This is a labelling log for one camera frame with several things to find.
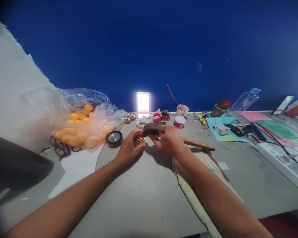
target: wooden hammer handle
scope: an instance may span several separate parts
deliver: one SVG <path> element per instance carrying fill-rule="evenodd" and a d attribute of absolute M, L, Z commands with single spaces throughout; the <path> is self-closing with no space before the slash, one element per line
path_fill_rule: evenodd
<path fill-rule="evenodd" d="M 204 144 L 204 143 L 201 143 L 201 142 L 198 142 L 198 141 L 195 141 L 195 140 L 191 140 L 191 139 L 188 139 L 188 138 L 183 138 L 183 142 L 185 144 L 198 147 L 200 149 L 205 149 L 205 150 L 208 150 L 208 151 L 214 151 L 215 150 L 215 147 L 212 146 L 212 145 Z"/>

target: glue stick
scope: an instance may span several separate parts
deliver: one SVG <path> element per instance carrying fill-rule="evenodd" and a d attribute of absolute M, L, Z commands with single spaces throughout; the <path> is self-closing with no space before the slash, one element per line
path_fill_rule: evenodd
<path fill-rule="evenodd" d="M 200 119 L 201 123 L 203 124 L 203 126 L 207 125 L 206 120 L 204 120 L 201 115 L 199 115 L 199 119 Z"/>

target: person's left hand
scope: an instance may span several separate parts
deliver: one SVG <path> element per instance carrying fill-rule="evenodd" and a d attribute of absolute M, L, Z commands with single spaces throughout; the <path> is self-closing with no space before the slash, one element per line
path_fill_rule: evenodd
<path fill-rule="evenodd" d="M 139 152 L 144 148 L 145 143 L 134 146 L 135 140 L 140 136 L 142 130 L 133 130 L 124 139 L 122 145 L 120 146 L 119 152 L 114 159 L 122 166 L 130 164 L 133 159 L 139 154 Z"/>

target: blue paper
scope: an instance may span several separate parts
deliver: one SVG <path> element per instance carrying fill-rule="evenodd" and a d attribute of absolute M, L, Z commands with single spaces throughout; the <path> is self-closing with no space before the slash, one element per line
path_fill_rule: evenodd
<path fill-rule="evenodd" d="M 215 138 L 218 141 L 242 141 L 246 142 L 246 140 L 243 137 L 238 137 L 233 132 L 229 131 L 227 135 L 221 136 L 220 134 L 217 134 L 214 130 L 214 126 L 221 125 L 223 126 L 225 124 L 232 124 L 233 126 L 236 126 L 236 117 L 209 117 L 206 119 L 207 124 L 209 128 L 211 129 L 211 132 L 215 136 Z"/>

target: plastic bottle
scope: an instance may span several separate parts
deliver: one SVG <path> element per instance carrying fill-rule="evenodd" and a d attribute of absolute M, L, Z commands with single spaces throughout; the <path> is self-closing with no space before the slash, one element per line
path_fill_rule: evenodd
<path fill-rule="evenodd" d="M 243 111 L 245 111 L 250 105 L 252 105 L 259 96 L 257 95 L 261 90 L 258 88 L 252 88 L 249 92 L 244 92 L 237 101 L 229 108 L 223 117 L 238 117 Z"/>

